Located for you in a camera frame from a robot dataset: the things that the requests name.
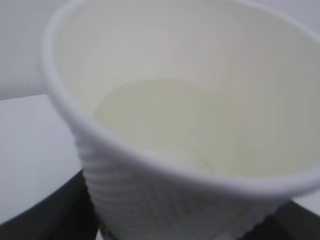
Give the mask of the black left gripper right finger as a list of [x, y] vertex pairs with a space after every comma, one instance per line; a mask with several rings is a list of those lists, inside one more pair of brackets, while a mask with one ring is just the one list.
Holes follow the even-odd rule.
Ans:
[[320, 217], [293, 201], [243, 237], [245, 240], [320, 240]]

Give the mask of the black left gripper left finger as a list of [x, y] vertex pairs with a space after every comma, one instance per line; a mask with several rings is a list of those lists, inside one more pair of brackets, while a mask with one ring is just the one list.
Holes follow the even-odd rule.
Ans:
[[79, 171], [53, 194], [0, 225], [2, 240], [95, 240], [98, 222]]

